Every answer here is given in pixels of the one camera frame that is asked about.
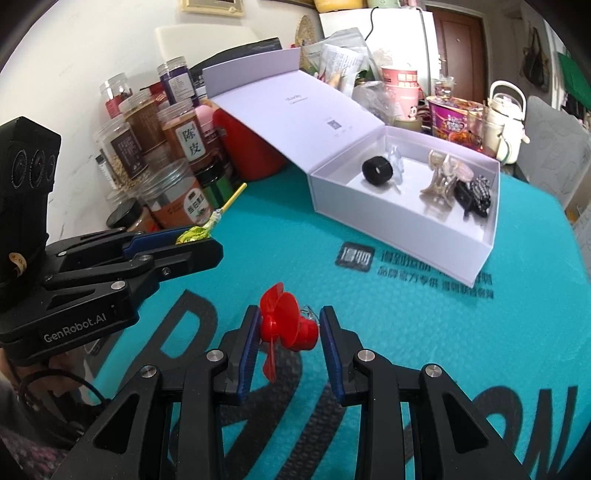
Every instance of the white paper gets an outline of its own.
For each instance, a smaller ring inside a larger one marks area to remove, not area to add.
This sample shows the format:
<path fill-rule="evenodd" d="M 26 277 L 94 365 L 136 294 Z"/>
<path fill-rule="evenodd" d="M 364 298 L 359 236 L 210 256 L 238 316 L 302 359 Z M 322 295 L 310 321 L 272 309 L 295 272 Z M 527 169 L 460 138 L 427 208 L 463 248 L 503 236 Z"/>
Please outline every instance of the white paper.
<path fill-rule="evenodd" d="M 363 55 L 348 48 L 322 45 L 318 78 L 351 98 Z"/>

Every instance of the white wall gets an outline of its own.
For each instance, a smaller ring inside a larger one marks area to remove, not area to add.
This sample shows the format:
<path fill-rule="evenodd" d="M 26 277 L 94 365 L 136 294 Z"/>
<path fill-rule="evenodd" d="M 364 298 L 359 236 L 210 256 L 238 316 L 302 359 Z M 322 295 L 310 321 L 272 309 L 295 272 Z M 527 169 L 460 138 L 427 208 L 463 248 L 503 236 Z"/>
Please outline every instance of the white wall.
<path fill-rule="evenodd" d="M 294 42 L 304 14 L 314 10 L 270 0 L 243 0 L 241 19 L 182 13 L 177 0 L 59 0 L 31 29 L 0 73 L 0 124 L 26 116 L 62 136 L 50 196 L 50 241 L 105 228 L 106 183 L 92 134 L 106 114 L 99 85 L 125 72 L 134 89 L 158 80 L 163 61 L 154 30 L 179 23 L 244 25 L 261 39 Z"/>

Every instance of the fan blade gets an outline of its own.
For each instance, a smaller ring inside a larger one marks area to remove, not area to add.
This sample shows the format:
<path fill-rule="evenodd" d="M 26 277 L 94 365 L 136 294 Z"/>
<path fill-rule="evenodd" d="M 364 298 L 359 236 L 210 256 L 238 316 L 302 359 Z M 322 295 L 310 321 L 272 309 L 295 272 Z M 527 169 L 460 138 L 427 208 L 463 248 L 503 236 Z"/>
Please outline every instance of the fan blade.
<path fill-rule="evenodd" d="M 296 342 L 300 328 L 300 308 L 291 293 L 285 292 L 279 297 L 274 319 L 277 323 L 281 344 L 285 348 L 291 348 Z"/>
<path fill-rule="evenodd" d="M 271 383 L 275 383 L 277 380 L 277 372 L 275 371 L 275 345 L 273 339 L 269 343 L 269 353 L 267 354 L 267 360 L 262 366 L 262 372 Z"/>
<path fill-rule="evenodd" d="M 283 283 L 279 282 L 267 290 L 261 297 L 260 307 L 263 315 L 273 313 L 279 297 L 283 293 Z"/>

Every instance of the kettle handle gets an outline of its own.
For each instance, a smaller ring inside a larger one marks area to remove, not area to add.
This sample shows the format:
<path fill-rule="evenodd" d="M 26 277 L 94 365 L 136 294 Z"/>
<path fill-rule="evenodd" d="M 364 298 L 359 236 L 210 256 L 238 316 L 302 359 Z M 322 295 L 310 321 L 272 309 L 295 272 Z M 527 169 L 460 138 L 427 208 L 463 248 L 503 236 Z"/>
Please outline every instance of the kettle handle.
<path fill-rule="evenodd" d="M 488 94 L 489 99 L 492 100 L 492 98 L 493 98 L 492 95 L 495 93 L 495 89 L 500 86 L 509 87 L 510 89 L 519 93 L 521 100 L 523 100 L 523 104 L 521 106 L 521 113 L 523 113 L 525 116 L 525 109 L 527 107 L 527 101 L 525 100 L 525 95 L 523 94 L 523 92 L 521 90 L 519 90 L 519 88 L 517 86 L 513 85 L 511 82 L 506 82 L 505 80 L 497 80 L 496 82 L 494 82 L 491 85 L 491 90 Z"/>

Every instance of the teal table mat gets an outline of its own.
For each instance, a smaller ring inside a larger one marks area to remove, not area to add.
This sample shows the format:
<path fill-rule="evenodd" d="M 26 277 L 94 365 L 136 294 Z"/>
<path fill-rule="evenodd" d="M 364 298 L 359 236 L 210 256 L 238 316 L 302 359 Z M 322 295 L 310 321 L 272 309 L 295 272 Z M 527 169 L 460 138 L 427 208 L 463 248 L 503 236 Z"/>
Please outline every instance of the teal table mat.
<path fill-rule="evenodd" d="M 533 478 L 563 464 L 591 420 L 591 289 L 560 206 L 529 185 L 502 177 L 495 247 L 474 289 L 314 213 L 294 167 L 250 184 L 214 237 L 224 247 L 220 265 L 164 282 L 144 302 L 96 376 L 104 395 L 116 393 L 134 360 L 186 364 L 217 346 L 282 281 L 316 313 L 332 305 L 343 327 L 391 362 L 443 366 Z M 346 242 L 373 251 L 369 271 L 337 265 Z M 165 341 L 154 343 L 173 317 Z M 274 385 L 264 358 L 247 405 L 223 412 L 229 478 L 352 479 L 360 408 L 336 404 L 320 343 L 279 351 Z M 410 479 L 411 449 L 406 456 Z"/>

